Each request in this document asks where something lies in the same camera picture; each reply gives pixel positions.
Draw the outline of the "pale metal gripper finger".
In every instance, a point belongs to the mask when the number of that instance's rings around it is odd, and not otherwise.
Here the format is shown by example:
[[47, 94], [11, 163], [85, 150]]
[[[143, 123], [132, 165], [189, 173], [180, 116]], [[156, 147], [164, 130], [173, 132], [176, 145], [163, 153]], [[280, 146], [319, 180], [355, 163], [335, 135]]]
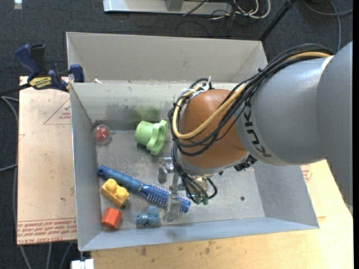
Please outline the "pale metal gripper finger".
[[165, 183], [167, 175], [174, 172], [173, 160], [171, 157], [160, 157], [158, 159], [158, 182]]
[[181, 201], [177, 194], [169, 194], [167, 199], [165, 220], [174, 221], [180, 214]]

